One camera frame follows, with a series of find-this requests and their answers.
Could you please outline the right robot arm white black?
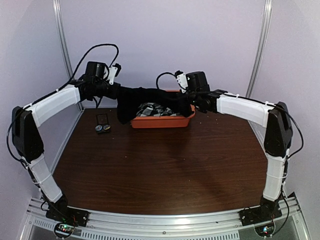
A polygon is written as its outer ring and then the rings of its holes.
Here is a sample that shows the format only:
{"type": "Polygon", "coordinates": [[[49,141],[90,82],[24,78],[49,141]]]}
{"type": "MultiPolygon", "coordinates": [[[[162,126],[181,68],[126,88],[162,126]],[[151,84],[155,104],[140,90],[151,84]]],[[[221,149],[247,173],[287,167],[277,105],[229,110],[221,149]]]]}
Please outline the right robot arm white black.
{"type": "Polygon", "coordinates": [[[264,151],[267,158],[266,182],[260,206],[259,220],[268,220],[275,212],[287,177],[293,128],[284,102],[269,103],[242,97],[225,90],[211,90],[203,71],[174,74],[182,94],[199,111],[227,114],[265,128],[264,151]]]}

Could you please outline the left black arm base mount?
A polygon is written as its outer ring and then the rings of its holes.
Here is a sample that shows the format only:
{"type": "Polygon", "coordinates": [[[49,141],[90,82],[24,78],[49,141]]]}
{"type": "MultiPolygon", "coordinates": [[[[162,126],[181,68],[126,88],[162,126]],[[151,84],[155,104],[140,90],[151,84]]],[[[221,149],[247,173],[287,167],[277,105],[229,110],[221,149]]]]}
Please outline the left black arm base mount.
{"type": "Polygon", "coordinates": [[[68,206],[50,205],[45,216],[48,219],[66,223],[75,227],[86,227],[89,219],[89,212],[68,206]]]}

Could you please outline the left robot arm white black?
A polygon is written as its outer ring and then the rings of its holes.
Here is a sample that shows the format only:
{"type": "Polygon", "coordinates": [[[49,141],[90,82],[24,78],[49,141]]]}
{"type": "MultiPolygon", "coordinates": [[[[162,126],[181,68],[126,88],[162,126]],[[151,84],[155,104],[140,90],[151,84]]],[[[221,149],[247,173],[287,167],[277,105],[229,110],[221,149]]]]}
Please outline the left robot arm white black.
{"type": "Polygon", "coordinates": [[[107,66],[102,62],[89,61],[85,73],[78,80],[71,80],[40,99],[12,110],[12,122],[7,137],[19,154],[21,162],[35,180],[45,199],[55,204],[52,213],[61,222],[72,218],[72,211],[66,207],[62,190],[56,184],[44,155],[44,143],[39,127],[64,109],[95,97],[116,99],[120,84],[115,82],[122,67],[115,63],[107,66]]]}

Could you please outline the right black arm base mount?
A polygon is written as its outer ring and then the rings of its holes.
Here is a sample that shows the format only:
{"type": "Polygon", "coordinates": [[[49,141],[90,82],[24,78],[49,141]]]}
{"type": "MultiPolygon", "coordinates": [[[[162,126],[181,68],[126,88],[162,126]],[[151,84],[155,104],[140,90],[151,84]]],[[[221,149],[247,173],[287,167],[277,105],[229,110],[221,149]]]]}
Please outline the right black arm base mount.
{"type": "Polygon", "coordinates": [[[242,226],[255,225],[281,217],[282,211],[279,207],[271,211],[265,207],[246,207],[238,212],[242,226]]]}

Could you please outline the black t-shirt blue logo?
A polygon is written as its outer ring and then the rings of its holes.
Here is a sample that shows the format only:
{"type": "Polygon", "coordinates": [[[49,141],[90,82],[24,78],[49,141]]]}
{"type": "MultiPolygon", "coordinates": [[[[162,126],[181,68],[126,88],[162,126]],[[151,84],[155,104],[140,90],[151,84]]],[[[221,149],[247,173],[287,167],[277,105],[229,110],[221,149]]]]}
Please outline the black t-shirt blue logo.
{"type": "Polygon", "coordinates": [[[193,114],[187,96],[180,92],[121,86],[117,94],[117,119],[121,124],[127,124],[137,116],[139,106],[145,103],[159,104],[186,118],[193,114]]]}

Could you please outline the round picture brooch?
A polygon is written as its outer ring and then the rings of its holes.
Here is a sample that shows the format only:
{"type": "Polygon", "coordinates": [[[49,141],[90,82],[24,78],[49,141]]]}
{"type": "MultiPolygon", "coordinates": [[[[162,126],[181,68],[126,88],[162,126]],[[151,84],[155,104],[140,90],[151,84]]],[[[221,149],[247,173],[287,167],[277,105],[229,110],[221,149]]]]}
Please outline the round picture brooch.
{"type": "Polygon", "coordinates": [[[96,131],[96,132],[100,132],[102,129],[103,129],[103,127],[102,127],[101,125],[97,125],[97,126],[95,127],[95,131],[96,131]]]}

